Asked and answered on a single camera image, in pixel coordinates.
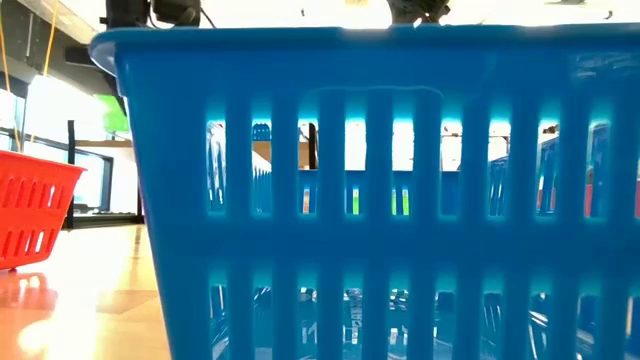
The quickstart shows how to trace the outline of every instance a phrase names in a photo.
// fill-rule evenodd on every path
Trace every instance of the basket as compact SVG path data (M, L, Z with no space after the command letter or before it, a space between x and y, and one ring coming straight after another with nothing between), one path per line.
M256 287L272 291L269 316L277 320L269 356L298 357L301 286L317 290L319 359L342 357L345 289L358 287L362 359L388 356L391 289L408 289L408 359L437 357L431 341L434 295L443 290L456 296L453 360L478 358L482 351L486 292L501 294L497 353L505 359L524 359L531 351L532 293L550 294L545 357L576 358L576 310L589 295L598 298L595 358L623 358L627 304L638 294L640 265L634 216L638 45L640 26L627 24L99 35L91 55L117 74L128 99L173 358L219 356L217 346L212 349L210 291L218 285L228 327L225 340L214 344L228 346L232 360L262 356L254 351L254 328L263 325L253 319ZM179 73L160 76L167 69ZM354 93L364 94L360 110L351 106ZM498 98L512 109L510 153L501 175L508 190L499 211L487 192L489 124ZM548 98L561 109L557 194L552 216L540 217L537 137ZM595 99L607 99L613 109L608 206L598 218L586 218ZM450 115L447 101L463 109L464 129L459 207L452 216L441 211L439 143L443 118ZM265 118L265 103L272 124L270 173L256 172L251 152L252 120ZM297 168L297 125L310 116L318 121L317 196L315 211L302 214L304 191L298 189L305 175ZM358 116L366 121L368 146L366 170L357 174L354 215L346 211L345 189L353 175L345 175L344 143L345 122ZM393 216L388 196L397 179L394 118L410 118L415 133L406 216ZM167 131L176 119L182 126L179 146ZM226 159L223 206L216 209L205 130L218 120L225 122ZM264 195L265 187L270 194ZM258 211L256 201L266 201L268 211ZM491 206L500 216L489 216Z
M0 151L0 269L51 255L82 171Z

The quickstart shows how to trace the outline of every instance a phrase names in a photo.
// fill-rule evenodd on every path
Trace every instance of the floor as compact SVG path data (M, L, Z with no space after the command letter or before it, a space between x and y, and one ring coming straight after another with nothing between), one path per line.
M48 260L0 270L5 359L169 359L146 230L62 232Z

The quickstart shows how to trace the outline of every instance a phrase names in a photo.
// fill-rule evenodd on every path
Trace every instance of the ceiling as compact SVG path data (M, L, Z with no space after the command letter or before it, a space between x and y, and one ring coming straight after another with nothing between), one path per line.
M52 19L56 0L20 1L45 20ZM376 28L390 23L386 0L360 0L367 4L361 7L345 5L350 2L353 0L203 0L203 8L221 28ZM586 0L583 5L560 5L553 0L451 0L450 6L450 15L443 19L446 24L533 26L640 20L638 0ZM57 27L86 44L104 30L99 19L105 13L105 0L60 0ZM202 27L209 27L204 19Z

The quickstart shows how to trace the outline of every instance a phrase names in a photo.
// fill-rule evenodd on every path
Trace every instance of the green sign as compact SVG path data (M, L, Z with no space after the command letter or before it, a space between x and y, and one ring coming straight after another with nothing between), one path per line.
M115 96L94 95L106 108L102 123L106 131L129 132L129 119L124 115Z

